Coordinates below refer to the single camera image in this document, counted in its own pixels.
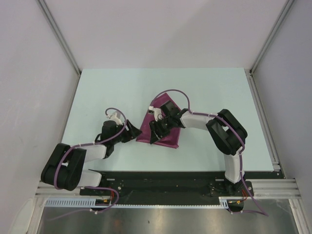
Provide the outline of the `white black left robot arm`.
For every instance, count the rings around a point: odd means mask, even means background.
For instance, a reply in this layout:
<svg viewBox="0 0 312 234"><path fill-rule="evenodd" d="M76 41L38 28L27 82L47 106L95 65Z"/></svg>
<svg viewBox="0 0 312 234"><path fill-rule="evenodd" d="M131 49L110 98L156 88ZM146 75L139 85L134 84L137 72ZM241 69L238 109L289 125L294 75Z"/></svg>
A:
<svg viewBox="0 0 312 234"><path fill-rule="evenodd" d="M90 186L93 192L102 195L107 191L108 183L101 179L100 173L85 170L84 164L88 161L108 158L116 144L127 143L140 134L142 131L129 120L121 125L115 120L108 120L103 123L101 133L92 143L80 144L74 148L59 143L41 172L41 182L68 191L78 186Z"/></svg>

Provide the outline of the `purple cloth napkin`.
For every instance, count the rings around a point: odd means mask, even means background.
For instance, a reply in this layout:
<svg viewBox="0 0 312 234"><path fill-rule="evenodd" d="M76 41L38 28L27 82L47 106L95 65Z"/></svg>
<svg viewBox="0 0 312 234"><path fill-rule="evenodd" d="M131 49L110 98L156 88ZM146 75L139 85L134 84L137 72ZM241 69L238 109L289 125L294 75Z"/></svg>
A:
<svg viewBox="0 0 312 234"><path fill-rule="evenodd" d="M165 104L167 101L171 101L174 105L176 105L176 103L170 98L170 96L167 93L164 93L156 98L156 100L153 102L153 107L160 108L161 105ZM142 133L136 138L137 142L150 143L151 129L149 123L154 119L154 114L149 114L148 112L146 113L140 127ZM155 145L176 149L178 148L179 135L180 129L173 128L168 136L160 139L158 142L155 143Z"/></svg>

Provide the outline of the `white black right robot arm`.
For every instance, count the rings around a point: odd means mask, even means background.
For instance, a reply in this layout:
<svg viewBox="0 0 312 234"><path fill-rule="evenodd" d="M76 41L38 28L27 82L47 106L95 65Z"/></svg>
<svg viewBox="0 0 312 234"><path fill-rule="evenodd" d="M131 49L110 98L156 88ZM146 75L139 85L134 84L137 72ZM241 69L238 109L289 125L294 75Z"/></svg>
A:
<svg viewBox="0 0 312 234"><path fill-rule="evenodd" d="M154 115L154 120L149 122L150 144L167 137L171 130L176 128L208 131L218 150L224 154L226 170L222 191L229 195L237 195L242 191L244 181L242 152L248 134L229 110L222 109L216 115L197 113L187 108L180 110L173 102L168 101L160 108L150 106L148 113Z"/></svg>

